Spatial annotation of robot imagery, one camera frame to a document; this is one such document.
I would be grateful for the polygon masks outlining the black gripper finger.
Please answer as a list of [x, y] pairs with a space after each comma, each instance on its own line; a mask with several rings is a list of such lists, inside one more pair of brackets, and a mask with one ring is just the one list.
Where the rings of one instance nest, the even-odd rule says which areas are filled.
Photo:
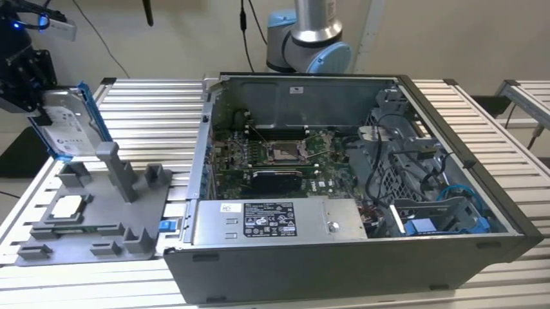
[[33, 50], [28, 60], [30, 69], [32, 101], [34, 104], [34, 116], [32, 119], [38, 126], [50, 126], [52, 120], [44, 110], [44, 92], [57, 86], [54, 67], [50, 54], [46, 50]]

